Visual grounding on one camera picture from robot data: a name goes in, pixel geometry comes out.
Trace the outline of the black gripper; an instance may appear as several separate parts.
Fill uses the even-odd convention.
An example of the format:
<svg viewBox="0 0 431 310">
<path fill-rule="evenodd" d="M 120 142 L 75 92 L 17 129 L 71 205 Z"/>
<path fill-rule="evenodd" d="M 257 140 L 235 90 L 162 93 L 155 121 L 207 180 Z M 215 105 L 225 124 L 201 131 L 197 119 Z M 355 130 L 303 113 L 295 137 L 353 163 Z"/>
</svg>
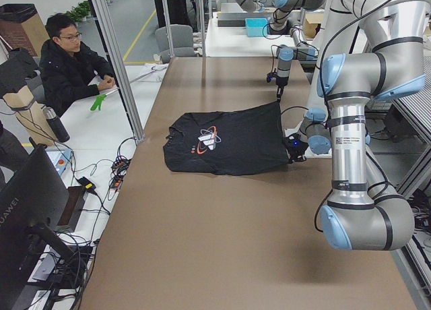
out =
<svg viewBox="0 0 431 310">
<path fill-rule="evenodd" d="M 288 163 L 306 161 L 305 151 L 307 143 L 300 139 L 299 133 L 293 133 L 283 139 L 283 145 L 288 153 Z"/>
<path fill-rule="evenodd" d="M 288 85 L 289 77 L 276 77 L 277 92 L 276 98 L 280 102 L 284 93 L 284 88 Z"/>
</svg>

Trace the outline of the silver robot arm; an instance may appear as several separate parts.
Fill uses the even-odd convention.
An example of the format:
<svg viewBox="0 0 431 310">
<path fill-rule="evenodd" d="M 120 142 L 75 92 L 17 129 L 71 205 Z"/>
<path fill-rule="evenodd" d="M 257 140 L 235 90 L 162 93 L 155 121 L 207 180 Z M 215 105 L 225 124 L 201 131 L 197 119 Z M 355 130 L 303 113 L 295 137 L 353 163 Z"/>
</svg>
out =
<svg viewBox="0 0 431 310">
<path fill-rule="evenodd" d="M 295 10 L 312 11 L 318 9 L 324 0 L 274 0 L 275 11 L 264 27 L 268 36 L 286 34 L 294 42 L 271 47 L 272 66 L 267 74 L 267 82 L 275 80 L 277 86 L 276 98 L 281 100 L 284 88 L 288 85 L 290 69 L 293 60 L 317 61 L 319 50 L 306 40 L 300 14 Z"/>
<path fill-rule="evenodd" d="M 327 107 L 323 140 L 332 180 L 315 222 L 335 249 L 390 251 L 411 239 L 412 211 L 368 146 L 365 108 L 372 99 L 401 98 L 424 87 L 422 49 L 421 37 L 403 36 L 321 63 L 317 93 Z"/>
</svg>

